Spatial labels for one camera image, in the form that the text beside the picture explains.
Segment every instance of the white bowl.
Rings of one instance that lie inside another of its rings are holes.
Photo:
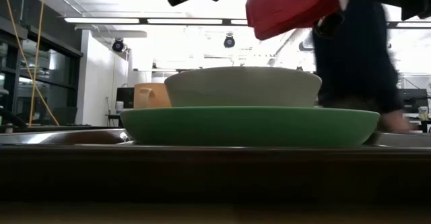
[[[275,67],[216,67],[165,80],[172,106],[313,107],[321,78]]]

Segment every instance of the green plate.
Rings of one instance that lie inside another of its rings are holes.
[[[140,144],[230,147],[361,145],[379,114],[361,110],[278,107],[183,107],[121,112]]]

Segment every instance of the red cloth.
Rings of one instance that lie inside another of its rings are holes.
[[[339,8],[339,0],[247,0],[246,16],[256,38],[265,40],[294,28],[311,27]]]

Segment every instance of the white wall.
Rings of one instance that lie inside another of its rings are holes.
[[[88,30],[83,31],[81,50],[84,57],[79,67],[76,122],[106,126],[106,97],[111,112],[114,112],[117,88],[127,82],[129,64],[94,39]]]
[[[154,50],[147,38],[126,38],[125,43],[131,49],[127,85],[133,87],[137,83],[150,83],[151,72],[136,72],[133,69],[150,70],[153,66]]]

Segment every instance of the yellow cable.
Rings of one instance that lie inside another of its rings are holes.
[[[34,91],[36,88],[36,73],[38,68],[38,60],[39,60],[39,47],[40,47],[40,33],[42,32],[42,18],[43,18],[43,8],[44,8],[45,0],[42,0],[42,5],[40,7],[40,17],[39,17],[39,33],[38,33],[38,44],[36,46],[36,58],[34,59],[34,72],[33,72],[33,92],[32,92],[32,101],[30,104],[30,121],[28,125],[32,126],[33,121],[33,111],[34,111]]]
[[[27,58],[26,58],[26,56],[25,56],[25,54],[24,54],[24,50],[22,49],[22,45],[21,45],[21,43],[20,43],[20,37],[18,36],[18,32],[17,32],[17,29],[16,29],[15,21],[14,21],[14,19],[13,19],[11,3],[10,3],[10,1],[9,1],[9,0],[6,0],[6,4],[7,4],[7,8],[8,8],[8,10],[9,10],[9,16],[10,16],[10,18],[11,18],[11,22],[12,22],[12,26],[13,26],[13,31],[15,32],[15,37],[16,37],[16,40],[17,40],[17,43],[18,43],[18,47],[20,48],[20,52],[21,52],[22,58],[24,59],[24,62],[26,63],[26,68],[27,68],[28,75],[30,76],[30,79],[31,79],[32,81],[34,81],[34,80],[33,80],[33,76],[32,76],[32,72],[30,71],[30,68],[29,68],[29,66],[28,66]],[[49,115],[50,115],[50,116],[51,116],[51,118],[55,121],[55,124],[57,124],[57,126],[59,126],[59,125],[60,125],[60,124],[59,124],[59,122],[57,122],[57,119],[54,117],[54,115],[53,115],[53,113],[51,112],[51,110],[50,110],[50,108],[49,108],[48,104],[45,102],[45,100],[44,100],[44,98],[43,98],[43,96],[42,96],[42,93],[40,92],[40,90],[38,89],[38,87],[37,87],[36,85],[35,85],[34,87],[35,87],[36,91],[38,92],[38,94],[39,94],[39,96],[40,96],[40,99],[42,100],[43,104],[45,105],[46,110],[48,110]]]

